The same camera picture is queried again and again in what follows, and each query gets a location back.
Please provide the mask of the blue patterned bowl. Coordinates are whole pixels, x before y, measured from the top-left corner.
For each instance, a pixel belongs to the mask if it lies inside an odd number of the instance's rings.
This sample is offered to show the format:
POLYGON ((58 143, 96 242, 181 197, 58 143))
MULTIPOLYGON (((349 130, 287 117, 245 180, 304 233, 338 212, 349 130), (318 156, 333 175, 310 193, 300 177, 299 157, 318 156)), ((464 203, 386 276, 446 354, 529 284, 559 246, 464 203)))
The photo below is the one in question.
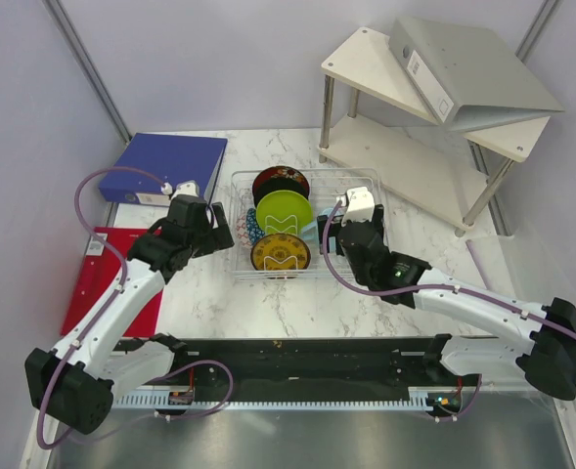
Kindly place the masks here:
POLYGON ((256 210, 248 208, 236 221, 236 238, 244 248, 252 248, 266 234, 256 219, 256 210))

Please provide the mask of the light blue mug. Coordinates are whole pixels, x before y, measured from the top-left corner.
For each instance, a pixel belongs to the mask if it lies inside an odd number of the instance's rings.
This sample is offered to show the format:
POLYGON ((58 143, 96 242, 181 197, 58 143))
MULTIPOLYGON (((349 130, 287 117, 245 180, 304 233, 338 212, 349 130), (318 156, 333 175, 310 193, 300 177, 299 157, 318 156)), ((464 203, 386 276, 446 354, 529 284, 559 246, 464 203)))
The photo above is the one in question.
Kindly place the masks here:
MULTIPOLYGON (((339 222, 337 222, 336 220, 332 220, 331 226, 333 226, 332 228, 332 235, 335 237, 335 242, 336 242, 336 247, 337 247, 337 253, 335 255, 338 256, 342 256, 343 255, 343 251, 341 246, 338 244, 337 240, 336 240, 336 236, 339 233, 339 230, 341 229, 341 224, 339 222)), ((318 247, 319 247, 319 239, 318 239, 318 231, 317 231, 317 225, 316 225, 316 220, 307 224, 301 231, 300 234, 298 235, 303 241, 305 241, 306 243, 310 243, 313 244, 315 241, 318 242, 318 247)))

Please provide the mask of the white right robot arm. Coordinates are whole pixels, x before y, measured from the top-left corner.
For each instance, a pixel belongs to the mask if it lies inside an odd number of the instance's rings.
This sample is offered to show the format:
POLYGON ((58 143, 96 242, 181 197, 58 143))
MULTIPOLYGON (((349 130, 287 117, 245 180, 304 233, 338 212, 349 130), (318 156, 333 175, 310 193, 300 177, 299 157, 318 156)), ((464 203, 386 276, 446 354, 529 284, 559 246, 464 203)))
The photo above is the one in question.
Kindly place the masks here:
POLYGON ((380 206, 338 203, 321 217, 321 253, 333 242, 355 280, 336 280, 349 290, 450 317, 488 336, 477 345, 442 335, 433 354, 422 360, 431 383, 455 375, 485 374, 490 367, 514 369, 536 390, 563 401, 576 398, 576 307, 554 298, 549 305, 525 302, 457 280, 428 262, 385 245, 379 229, 380 206))

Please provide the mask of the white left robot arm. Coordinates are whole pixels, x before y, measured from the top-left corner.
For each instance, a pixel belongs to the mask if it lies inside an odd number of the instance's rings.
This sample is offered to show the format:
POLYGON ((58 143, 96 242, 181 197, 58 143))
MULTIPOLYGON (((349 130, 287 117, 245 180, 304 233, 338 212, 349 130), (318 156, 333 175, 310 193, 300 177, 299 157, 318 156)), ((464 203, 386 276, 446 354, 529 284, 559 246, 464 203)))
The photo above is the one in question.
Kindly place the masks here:
POLYGON ((112 352, 131 323, 190 260, 235 244, 222 203, 179 194, 165 217, 135 239, 111 284, 84 318, 51 350, 34 349, 25 372, 33 406, 70 429, 89 435, 112 404, 163 379, 178 384, 189 361, 182 341, 158 334, 124 357, 112 352))

